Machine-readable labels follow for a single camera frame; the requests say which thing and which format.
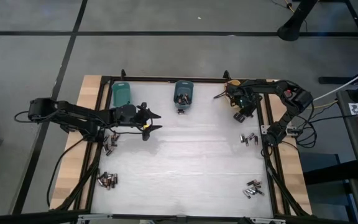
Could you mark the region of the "black stand pole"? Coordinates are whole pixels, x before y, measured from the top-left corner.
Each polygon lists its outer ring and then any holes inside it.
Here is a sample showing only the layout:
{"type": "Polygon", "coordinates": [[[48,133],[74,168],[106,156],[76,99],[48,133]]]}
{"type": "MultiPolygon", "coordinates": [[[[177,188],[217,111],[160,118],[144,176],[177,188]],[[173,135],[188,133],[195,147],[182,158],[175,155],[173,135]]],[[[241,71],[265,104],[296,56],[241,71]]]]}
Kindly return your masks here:
{"type": "Polygon", "coordinates": [[[318,1],[319,0],[301,0],[298,7],[294,10],[291,3],[285,0],[286,8],[289,9],[293,15],[278,29],[277,35],[279,38],[286,41],[297,40],[300,36],[301,25],[318,1]]]}

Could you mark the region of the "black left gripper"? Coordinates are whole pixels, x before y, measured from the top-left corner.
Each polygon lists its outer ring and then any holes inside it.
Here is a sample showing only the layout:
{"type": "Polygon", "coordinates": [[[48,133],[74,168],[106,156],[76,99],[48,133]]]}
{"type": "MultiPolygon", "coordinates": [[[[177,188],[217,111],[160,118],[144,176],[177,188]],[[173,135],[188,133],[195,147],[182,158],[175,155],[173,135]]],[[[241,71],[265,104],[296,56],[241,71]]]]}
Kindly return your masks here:
{"type": "MultiPolygon", "coordinates": [[[[160,119],[161,116],[150,111],[146,102],[140,106],[123,105],[112,109],[112,126],[142,127],[147,124],[147,119],[160,119]]],[[[147,141],[150,133],[162,128],[161,125],[151,125],[142,130],[142,140],[147,141]]]]}

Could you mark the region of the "blue plastic bin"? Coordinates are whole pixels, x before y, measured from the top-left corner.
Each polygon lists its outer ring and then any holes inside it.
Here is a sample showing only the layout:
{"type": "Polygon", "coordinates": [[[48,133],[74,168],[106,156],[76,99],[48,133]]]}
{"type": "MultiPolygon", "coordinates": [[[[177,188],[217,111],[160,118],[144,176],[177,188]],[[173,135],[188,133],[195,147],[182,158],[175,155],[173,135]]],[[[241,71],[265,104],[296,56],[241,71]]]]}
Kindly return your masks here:
{"type": "Polygon", "coordinates": [[[191,98],[191,101],[193,101],[193,89],[194,84],[190,81],[180,80],[176,82],[173,94],[173,102],[178,110],[187,110],[190,107],[190,105],[188,105],[186,100],[184,99],[184,95],[185,93],[187,93],[188,96],[191,98]],[[183,95],[182,104],[178,103],[178,96],[180,94],[183,95]]]}

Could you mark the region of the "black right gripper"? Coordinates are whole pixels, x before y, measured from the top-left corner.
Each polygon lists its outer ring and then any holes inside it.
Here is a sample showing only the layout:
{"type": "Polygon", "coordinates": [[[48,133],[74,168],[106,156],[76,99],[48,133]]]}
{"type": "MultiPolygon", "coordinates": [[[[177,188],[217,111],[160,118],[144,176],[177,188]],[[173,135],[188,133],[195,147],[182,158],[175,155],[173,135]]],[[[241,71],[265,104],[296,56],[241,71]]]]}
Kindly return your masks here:
{"type": "Polygon", "coordinates": [[[259,94],[254,93],[249,87],[230,85],[227,87],[227,97],[232,107],[240,108],[233,118],[243,123],[246,118],[252,118],[256,104],[262,99],[259,94]]]}

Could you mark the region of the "silver metal bracket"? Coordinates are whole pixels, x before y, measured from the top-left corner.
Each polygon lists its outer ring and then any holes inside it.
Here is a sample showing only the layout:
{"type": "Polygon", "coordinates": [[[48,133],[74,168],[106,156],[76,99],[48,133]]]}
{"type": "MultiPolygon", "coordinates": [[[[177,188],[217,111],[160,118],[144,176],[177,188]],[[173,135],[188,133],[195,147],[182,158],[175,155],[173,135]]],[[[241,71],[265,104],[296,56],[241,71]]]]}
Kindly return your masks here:
{"type": "Polygon", "coordinates": [[[285,220],[274,218],[250,218],[253,224],[286,224],[285,220]]]}
{"type": "Polygon", "coordinates": [[[89,224],[89,222],[93,220],[106,220],[112,218],[112,214],[84,214],[78,216],[76,224],[89,224]]]}

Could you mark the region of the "black crossbeam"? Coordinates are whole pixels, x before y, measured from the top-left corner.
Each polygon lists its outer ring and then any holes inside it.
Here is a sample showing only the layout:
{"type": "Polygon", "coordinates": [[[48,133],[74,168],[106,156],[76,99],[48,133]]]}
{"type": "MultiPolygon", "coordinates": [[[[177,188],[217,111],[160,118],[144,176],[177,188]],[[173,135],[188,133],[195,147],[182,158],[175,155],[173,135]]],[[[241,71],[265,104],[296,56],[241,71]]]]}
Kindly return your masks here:
{"type": "MultiPolygon", "coordinates": [[[[23,213],[16,215],[1,215],[0,224],[62,224],[77,222],[79,215],[92,214],[87,210],[70,210],[59,211],[53,210],[49,212],[40,213],[23,213]]],[[[253,224],[250,218],[256,217],[197,217],[197,216],[160,216],[160,215],[125,215],[112,214],[112,219],[128,219],[128,220],[156,220],[163,222],[174,223],[189,223],[189,222],[233,222],[237,224],[253,224]]],[[[355,222],[345,222],[340,220],[330,220],[323,218],[316,218],[313,216],[298,217],[291,215],[276,215],[274,219],[285,220],[286,224],[358,224],[355,222]]]]}

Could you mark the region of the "teal plastic bin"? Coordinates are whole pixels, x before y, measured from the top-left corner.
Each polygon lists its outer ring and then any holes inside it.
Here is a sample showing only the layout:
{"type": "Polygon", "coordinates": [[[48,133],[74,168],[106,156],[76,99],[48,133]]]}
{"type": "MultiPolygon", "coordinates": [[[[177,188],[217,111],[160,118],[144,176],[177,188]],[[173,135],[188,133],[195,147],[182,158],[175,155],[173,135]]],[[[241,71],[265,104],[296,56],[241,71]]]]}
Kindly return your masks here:
{"type": "Polygon", "coordinates": [[[131,86],[128,82],[119,82],[112,85],[113,106],[120,107],[131,103],[131,86]]]}

